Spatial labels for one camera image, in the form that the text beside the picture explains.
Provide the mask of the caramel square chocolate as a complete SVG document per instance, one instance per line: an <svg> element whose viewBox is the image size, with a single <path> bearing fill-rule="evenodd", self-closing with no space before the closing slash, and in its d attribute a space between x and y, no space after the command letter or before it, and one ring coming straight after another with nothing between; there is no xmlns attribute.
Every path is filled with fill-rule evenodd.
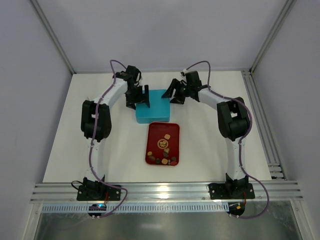
<svg viewBox="0 0 320 240"><path fill-rule="evenodd" d="M168 163L168 160L166 158L163 158L161 162L162 164L166 165Z"/></svg>

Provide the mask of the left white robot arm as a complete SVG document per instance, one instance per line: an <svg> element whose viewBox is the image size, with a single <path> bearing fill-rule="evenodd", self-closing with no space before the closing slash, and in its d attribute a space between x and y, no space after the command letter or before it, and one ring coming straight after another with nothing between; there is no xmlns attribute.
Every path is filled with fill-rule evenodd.
<svg viewBox="0 0 320 240"><path fill-rule="evenodd" d="M121 96L126 107L135 110L138 104L151 107L149 86L140 84L141 71L128 65L124 71L113 72L111 85L94 100L82 103L80 129L88 143L88 170L86 179L110 186L105 182L104 147L112 130L111 109Z"/></svg>

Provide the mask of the red rectangular tray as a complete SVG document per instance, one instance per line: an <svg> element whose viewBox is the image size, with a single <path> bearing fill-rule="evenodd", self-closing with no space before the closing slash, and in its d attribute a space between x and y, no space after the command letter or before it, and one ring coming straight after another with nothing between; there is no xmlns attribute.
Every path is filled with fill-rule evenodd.
<svg viewBox="0 0 320 240"><path fill-rule="evenodd" d="M170 139L165 139L165 135L169 134ZM164 149L169 148L168 157L163 155ZM155 159L160 159L160 163L156 160L150 160L148 152L152 152ZM162 159L167 159L167 164L162 164ZM180 126L170 122L152 122L148 126L145 162L148 165L175 167L180 161Z"/></svg>

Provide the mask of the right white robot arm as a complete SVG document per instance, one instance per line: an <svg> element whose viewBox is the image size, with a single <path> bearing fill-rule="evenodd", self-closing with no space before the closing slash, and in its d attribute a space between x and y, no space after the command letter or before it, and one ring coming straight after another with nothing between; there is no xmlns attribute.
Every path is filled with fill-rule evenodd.
<svg viewBox="0 0 320 240"><path fill-rule="evenodd" d="M183 105L186 98L203 103L217 112L218 130L227 145L227 172L225 183L213 190L222 190L229 198L241 198L249 188L245 170L245 138L252 129L252 117L241 97L232 98L217 93L207 83L202 84L197 71L182 72L182 80L174 78L161 96L172 104Z"/></svg>

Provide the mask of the teal tin box with cups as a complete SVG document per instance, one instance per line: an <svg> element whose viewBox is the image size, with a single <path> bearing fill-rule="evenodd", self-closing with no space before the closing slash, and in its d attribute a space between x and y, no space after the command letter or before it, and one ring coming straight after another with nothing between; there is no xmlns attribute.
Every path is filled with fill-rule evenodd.
<svg viewBox="0 0 320 240"><path fill-rule="evenodd" d="M135 111L135 117L138 124L150 124L153 122L169 122L170 112L153 112L153 111Z"/></svg>

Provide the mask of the light square chocolate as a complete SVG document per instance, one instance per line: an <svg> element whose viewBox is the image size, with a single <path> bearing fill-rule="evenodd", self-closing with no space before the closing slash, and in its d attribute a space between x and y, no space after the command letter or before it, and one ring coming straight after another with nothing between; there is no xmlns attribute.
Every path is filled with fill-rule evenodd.
<svg viewBox="0 0 320 240"><path fill-rule="evenodd" d="M166 135L164 136L164 138L167 139L167 140L169 140L170 137L171 137L171 136L170 136L169 134L166 134Z"/></svg>

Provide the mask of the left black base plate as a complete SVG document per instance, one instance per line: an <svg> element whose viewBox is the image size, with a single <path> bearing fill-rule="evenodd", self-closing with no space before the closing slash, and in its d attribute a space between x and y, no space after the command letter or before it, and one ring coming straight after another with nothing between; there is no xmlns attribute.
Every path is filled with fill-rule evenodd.
<svg viewBox="0 0 320 240"><path fill-rule="evenodd" d="M119 201L119 189L106 185L80 185L78 187L77 201Z"/></svg>

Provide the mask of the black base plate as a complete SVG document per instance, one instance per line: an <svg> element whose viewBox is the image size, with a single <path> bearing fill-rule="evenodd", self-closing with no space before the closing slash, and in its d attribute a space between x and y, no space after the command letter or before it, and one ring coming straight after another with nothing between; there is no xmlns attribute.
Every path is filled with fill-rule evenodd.
<svg viewBox="0 0 320 240"><path fill-rule="evenodd" d="M119 201L119 189L106 185L80 185L78 187L77 201Z"/></svg>
<svg viewBox="0 0 320 240"><path fill-rule="evenodd" d="M232 188L226 183L210 183L209 195L211 200L230 200L230 199L255 199L253 185L248 184L247 187Z"/></svg>

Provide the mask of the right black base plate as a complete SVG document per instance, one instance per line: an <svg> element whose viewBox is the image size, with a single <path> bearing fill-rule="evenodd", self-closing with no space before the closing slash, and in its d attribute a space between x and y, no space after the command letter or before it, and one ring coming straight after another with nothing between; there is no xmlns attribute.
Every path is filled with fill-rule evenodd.
<svg viewBox="0 0 320 240"><path fill-rule="evenodd" d="M253 185L248 184L247 187L232 188L226 183L210 183L209 195L211 200L230 200L230 199L255 199Z"/></svg>

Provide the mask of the aluminium rail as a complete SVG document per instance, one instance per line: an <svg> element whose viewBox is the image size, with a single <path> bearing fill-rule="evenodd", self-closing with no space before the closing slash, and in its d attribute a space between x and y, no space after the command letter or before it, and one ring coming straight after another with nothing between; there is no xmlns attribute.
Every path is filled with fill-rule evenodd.
<svg viewBox="0 0 320 240"><path fill-rule="evenodd" d="M121 183L127 189L127 202L211 202L227 201L222 194L209 186L209 182L142 182ZM254 193L253 201L302 201L303 193L297 181L270 180L252 182L249 193ZM74 203L78 191L69 183L36 184L30 203Z"/></svg>

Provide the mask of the right frame rail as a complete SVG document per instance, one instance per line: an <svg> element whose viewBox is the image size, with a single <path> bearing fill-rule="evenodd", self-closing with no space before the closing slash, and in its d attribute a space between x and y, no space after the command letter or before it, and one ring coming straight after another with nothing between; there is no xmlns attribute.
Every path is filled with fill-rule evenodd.
<svg viewBox="0 0 320 240"><path fill-rule="evenodd" d="M258 93L253 74L250 73L249 70L242 70L241 75L252 107L271 179L286 181L287 178L283 170L280 154L267 120L266 112Z"/></svg>

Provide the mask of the teal tin lid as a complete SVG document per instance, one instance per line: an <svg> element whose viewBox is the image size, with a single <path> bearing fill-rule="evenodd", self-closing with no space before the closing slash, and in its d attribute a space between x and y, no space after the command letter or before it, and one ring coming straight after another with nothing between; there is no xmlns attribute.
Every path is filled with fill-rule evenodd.
<svg viewBox="0 0 320 240"><path fill-rule="evenodd" d="M144 103L136 105L136 110L139 111L150 111L150 112L170 112L170 99L162 98L165 89L151 89L149 90L149 102L150 108L148 108Z"/></svg>

